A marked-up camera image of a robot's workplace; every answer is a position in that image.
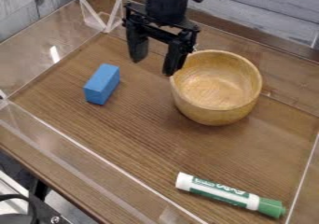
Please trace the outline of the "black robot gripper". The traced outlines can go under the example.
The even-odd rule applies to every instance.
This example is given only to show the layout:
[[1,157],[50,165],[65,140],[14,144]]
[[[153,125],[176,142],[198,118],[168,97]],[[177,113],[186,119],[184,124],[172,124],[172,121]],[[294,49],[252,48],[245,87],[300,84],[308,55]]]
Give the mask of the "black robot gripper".
[[181,68],[197,38],[198,28],[185,17],[186,6],[188,0],[145,0],[144,4],[124,5],[122,26],[130,60],[137,63],[145,58],[148,38],[154,38],[168,45],[161,69],[168,77]]

